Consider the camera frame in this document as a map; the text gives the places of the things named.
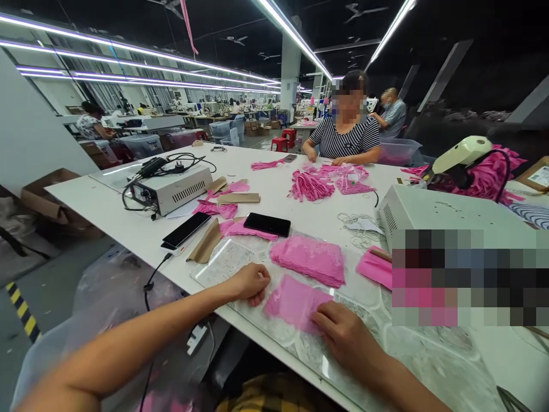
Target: ceiling fan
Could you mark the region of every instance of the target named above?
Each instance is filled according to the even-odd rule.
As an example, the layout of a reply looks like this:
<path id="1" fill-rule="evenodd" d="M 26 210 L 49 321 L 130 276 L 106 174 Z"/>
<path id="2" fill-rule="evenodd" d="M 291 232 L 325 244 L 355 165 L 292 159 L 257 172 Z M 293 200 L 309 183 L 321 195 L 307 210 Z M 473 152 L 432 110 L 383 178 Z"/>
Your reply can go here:
<path id="1" fill-rule="evenodd" d="M 356 19 L 357 17 L 361 17 L 363 16 L 364 14 L 369 14 L 369 13 L 375 13 L 377 11 L 382 11 L 382 10 L 387 10 L 388 7 L 378 7 L 377 9 L 370 9 L 370 10 L 363 10 L 363 11 L 358 11 L 357 10 L 357 7 L 359 6 L 358 3 L 351 3 L 351 4 L 348 4 L 345 6 L 346 9 L 349 9 L 350 11 L 352 11 L 354 14 L 353 16 L 351 16 L 351 18 L 349 20 L 347 20 L 345 23 L 343 24 L 347 24 L 348 22 L 350 22 L 351 20 L 354 20 Z"/>
<path id="2" fill-rule="evenodd" d="M 227 36 L 226 38 L 223 38 L 221 40 L 232 41 L 233 43 L 239 44 L 241 46 L 245 46 L 245 44 L 242 43 L 242 40 L 246 40 L 247 38 L 248 36 L 244 36 L 239 39 L 235 39 L 233 36 Z"/>
<path id="3" fill-rule="evenodd" d="M 149 1 L 151 3 L 156 3 L 156 4 L 163 5 L 165 8 L 167 8 L 168 10 L 173 12 L 173 14 L 178 16 L 181 20 L 185 20 L 185 18 L 181 14 L 181 12 L 176 9 L 176 6 L 180 5 L 180 0 L 172 0 L 172 1 L 168 1 L 168 0 L 147 0 L 147 1 Z"/>

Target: black hair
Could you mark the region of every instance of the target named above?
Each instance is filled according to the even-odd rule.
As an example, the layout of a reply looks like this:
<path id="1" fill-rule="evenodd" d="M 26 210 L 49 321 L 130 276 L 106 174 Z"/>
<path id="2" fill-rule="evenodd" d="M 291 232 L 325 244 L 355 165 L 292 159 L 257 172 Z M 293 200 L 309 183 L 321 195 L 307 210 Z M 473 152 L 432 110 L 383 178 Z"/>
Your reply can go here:
<path id="1" fill-rule="evenodd" d="M 337 94 L 350 94 L 356 90 L 362 90 L 366 95 L 366 89 L 368 86 L 368 76 L 366 72 L 362 70 L 353 70 L 347 73 L 347 75 L 341 80 L 341 83 L 337 85 Z"/>
<path id="2" fill-rule="evenodd" d="M 93 103 L 90 103 L 89 101 L 83 101 L 81 106 L 82 106 L 82 109 L 84 109 L 84 112 L 86 113 L 99 114 L 100 116 L 105 115 L 105 111 L 102 108 L 100 108 L 97 105 L 94 105 Z"/>

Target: yellow and black tape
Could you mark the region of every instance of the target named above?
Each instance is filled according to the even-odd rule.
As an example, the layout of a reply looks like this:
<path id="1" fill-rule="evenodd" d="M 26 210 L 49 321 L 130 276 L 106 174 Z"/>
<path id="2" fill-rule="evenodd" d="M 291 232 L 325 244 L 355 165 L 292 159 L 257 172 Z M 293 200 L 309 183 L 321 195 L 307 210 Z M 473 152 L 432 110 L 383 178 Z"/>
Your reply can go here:
<path id="1" fill-rule="evenodd" d="M 8 283 L 6 286 L 7 293 L 10 295 L 11 302 L 15 306 L 17 316 L 23 323 L 25 333 L 30 338 L 30 341 L 34 344 L 38 339 L 42 337 L 40 329 L 36 323 L 36 318 L 30 314 L 29 305 L 21 296 L 21 291 L 14 282 Z"/>

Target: man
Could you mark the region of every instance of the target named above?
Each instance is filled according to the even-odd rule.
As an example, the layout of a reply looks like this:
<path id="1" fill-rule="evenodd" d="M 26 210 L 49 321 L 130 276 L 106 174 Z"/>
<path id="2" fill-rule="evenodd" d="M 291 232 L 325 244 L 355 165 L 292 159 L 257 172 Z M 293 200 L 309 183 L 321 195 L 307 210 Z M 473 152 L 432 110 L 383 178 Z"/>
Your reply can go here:
<path id="1" fill-rule="evenodd" d="M 397 138 L 406 121 L 406 103 L 399 99 L 395 88 L 390 88 L 381 95 L 381 104 L 385 108 L 381 116 L 377 113 L 370 114 L 379 123 L 379 137 Z"/>

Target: black smartphone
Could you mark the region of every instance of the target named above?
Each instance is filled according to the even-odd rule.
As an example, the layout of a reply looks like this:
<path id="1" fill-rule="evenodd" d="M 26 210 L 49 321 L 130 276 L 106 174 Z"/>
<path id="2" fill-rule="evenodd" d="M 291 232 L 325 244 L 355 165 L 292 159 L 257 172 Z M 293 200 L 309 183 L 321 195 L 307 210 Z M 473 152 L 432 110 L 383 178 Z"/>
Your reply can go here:
<path id="1" fill-rule="evenodd" d="M 278 217 L 259 215 L 258 213 L 250 213 L 244 221 L 244 227 L 255 229 L 265 233 L 272 233 L 282 237 L 288 237 L 290 234 L 289 220 L 279 219 Z"/>
<path id="2" fill-rule="evenodd" d="M 172 233 L 162 239 L 164 243 L 177 248 L 185 240 L 189 239 L 198 229 L 200 229 L 211 216 L 198 212 L 191 216 L 186 222 L 175 229 Z"/>

